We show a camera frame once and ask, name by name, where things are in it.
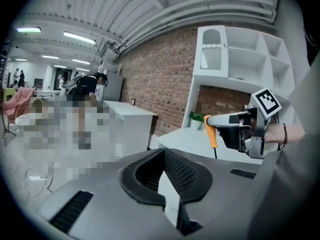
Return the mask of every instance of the white wall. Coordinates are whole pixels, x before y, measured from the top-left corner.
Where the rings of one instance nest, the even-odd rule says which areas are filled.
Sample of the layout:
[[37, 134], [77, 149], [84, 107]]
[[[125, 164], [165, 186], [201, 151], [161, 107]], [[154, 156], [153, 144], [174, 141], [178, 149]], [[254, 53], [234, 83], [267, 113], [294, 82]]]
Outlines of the white wall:
[[9, 72], [11, 73], [10, 84], [14, 81], [13, 75], [16, 69], [19, 69], [19, 75], [21, 70], [24, 72], [24, 81], [26, 82], [25, 87], [31, 88], [34, 85], [35, 78], [45, 79], [47, 66], [48, 65], [46, 63], [39, 62], [11, 62], [9, 67]]
[[43, 80], [44, 90], [51, 88], [51, 79], [52, 79], [53, 71], [54, 71], [54, 67], [52, 65], [47, 65], [44, 80]]
[[55, 87], [56, 72], [57, 72], [57, 68], [55, 67], [52, 70], [51, 81], [50, 81], [50, 90], [53, 90]]
[[297, 86], [310, 69], [303, 14], [299, 4], [295, 0], [279, 0], [274, 25], [288, 50]]

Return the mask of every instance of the white shelving unit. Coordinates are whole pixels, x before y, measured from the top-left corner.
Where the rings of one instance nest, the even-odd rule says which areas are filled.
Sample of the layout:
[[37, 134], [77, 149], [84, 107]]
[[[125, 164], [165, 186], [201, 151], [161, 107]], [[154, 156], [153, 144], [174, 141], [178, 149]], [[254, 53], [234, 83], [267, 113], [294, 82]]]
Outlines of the white shelving unit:
[[228, 77], [228, 47], [225, 26], [199, 28], [196, 51], [194, 75]]
[[[286, 45], [279, 37], [239, 27], [198, 28], [193, 77], [182, 127], [159, 137], [160, 147], [210, 156], [212, 149], [208, 136], [198, 131], [192, 132], [189, 128], [189, 114], [195, 109], [200, 85], [249, 94], [269, 87], [282, 106], [279, 111], [280, 123], [293, 123], [295, 111], [288, 96], [295, 88], [294, 75]], [[219, 145], [220, 153], [228, 154], [220, 159], [256, 163], [256, 159], [252, 161], [235, 150], [230, 151], [221, 140]], [[274, 147], [268, 144], [266, 152], [275, 150]]]

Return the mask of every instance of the white cabinet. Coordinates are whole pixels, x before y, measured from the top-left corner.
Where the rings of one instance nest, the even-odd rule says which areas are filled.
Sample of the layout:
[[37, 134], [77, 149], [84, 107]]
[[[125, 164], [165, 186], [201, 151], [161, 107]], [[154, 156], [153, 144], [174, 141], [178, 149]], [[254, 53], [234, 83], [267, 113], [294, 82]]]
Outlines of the white cabinet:
[[103, 101], [110, 109], [110, 125], [115, 126], [117, 143], [121, 144], [121, 155], [126, 157], [135, 153], [146, 151], [150, 136], [153, 116], [157, 114], [124, 102]]
[[283, 107], [280, 122], [293, 123], [295, 112], [288, 96], [295, 88], [294, 74], [281, 38], [241, 27], [199, 27], [194, 61], [182, 128], [189, 125], [188, 116], [195, 109], [200, 85], [249, 94], [269, 87]]
[[225, 26], [205, 26], [198, 29], [193, 75], [228, 77]]

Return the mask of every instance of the white table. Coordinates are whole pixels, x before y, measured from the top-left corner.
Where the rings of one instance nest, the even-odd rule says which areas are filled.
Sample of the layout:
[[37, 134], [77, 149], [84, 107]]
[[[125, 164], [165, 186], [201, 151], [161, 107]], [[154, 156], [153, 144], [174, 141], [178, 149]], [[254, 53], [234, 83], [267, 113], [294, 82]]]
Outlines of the white table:
[[15, 119], [15, 124], [18, 126], [35, 126], [36, 120], [48, 119], [48, 113], [27, 113], [18, 116]]
[[54, 100], [56, 97], [58, 97], [60, 91], [59, 90], [35, 90], [34, 93], [36, 93], [37, 98]]
[[115, 113], [115, 118], [122, 121], [123, 127], [120, 137], [122, 156], [126, 157], [146, 151], [152, 118], [157, 114], [124, 102], [108, 100], [103, 102], [110, 108], [110, 113]]
[[[215, 158], [215, 151], [211, 148], [206, 130], [194, 130], [189, 127], [180, 128], [158, 137], [157, 140], [159, 148], [178, 149], [199, 156]], [[261, 164], [263, 161], [262, 159], [252, 159], [245, 153], [227, 148], [224, 140], [218, 134], [216, 135], [216, 142], [218, 144], [216, 148], [218, 159], [252, 164]]]

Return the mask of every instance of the black shirt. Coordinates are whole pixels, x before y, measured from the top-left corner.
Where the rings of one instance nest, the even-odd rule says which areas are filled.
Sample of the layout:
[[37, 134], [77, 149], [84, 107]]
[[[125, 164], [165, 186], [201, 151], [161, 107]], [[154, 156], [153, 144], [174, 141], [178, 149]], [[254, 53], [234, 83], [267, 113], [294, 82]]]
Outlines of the black shirt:
[[85, 95], [89, 95], [89, 93], [95, 93], [97, 87], [97, 79], [93, 75], [86, 75], [83, 78], [81, 78], [77, 86], [83, 87]]

